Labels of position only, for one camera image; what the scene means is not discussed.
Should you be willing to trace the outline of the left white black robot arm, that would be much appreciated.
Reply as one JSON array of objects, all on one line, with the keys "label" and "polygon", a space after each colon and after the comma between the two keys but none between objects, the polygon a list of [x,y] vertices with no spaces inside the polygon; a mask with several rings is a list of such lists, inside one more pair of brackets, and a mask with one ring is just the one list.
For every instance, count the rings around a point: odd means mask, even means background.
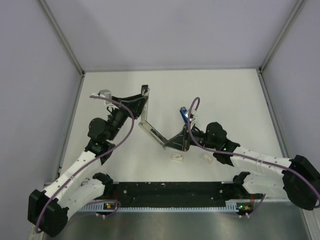
[{"label": "left white black robot arm", "polygon": [[[90,98],[105,101],[111,112],[107,119],[96,117],[91,120],[87,134],[89,142],[74,163],[43,190],[35,189],[29,195],[27,219],[34,225],[36,234],[57,236],[84,205],[113,194],[110,177],[96,171],[131,135],[135,120],[141,116],[149,99],[146,93],[119,98],[106,91],[92,94]],[[130,132],[114,144],[113,140],[127,119],[131,119]]]}]

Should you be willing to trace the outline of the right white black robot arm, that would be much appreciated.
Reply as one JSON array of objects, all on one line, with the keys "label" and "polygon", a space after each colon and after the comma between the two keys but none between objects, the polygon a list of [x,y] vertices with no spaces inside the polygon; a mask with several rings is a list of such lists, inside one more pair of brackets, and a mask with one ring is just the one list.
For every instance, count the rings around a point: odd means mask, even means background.
[{"label": "right white black robot arm", "polygon": [[288,199],[308,211],[320,206],[320,173],[306,157],[272,157],[249,150],[229,140],[218,122],[209,123],[205,131],[184,125],[164,145],[183,152],[196,146],[212,152],[219,163],[242,169],[233,178],[233,192],[239,198],[263,194]]}]

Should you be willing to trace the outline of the blue black stapler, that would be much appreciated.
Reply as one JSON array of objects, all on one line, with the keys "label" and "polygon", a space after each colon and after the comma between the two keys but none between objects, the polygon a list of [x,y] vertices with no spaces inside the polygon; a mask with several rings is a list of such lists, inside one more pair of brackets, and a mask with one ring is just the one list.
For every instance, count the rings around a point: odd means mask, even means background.
[{"label": "blue black stapler", "polygon": [[192,121],[193,115],[189,113],[189,110],[185,106],[180,108],[179,113],[185,124]]}]

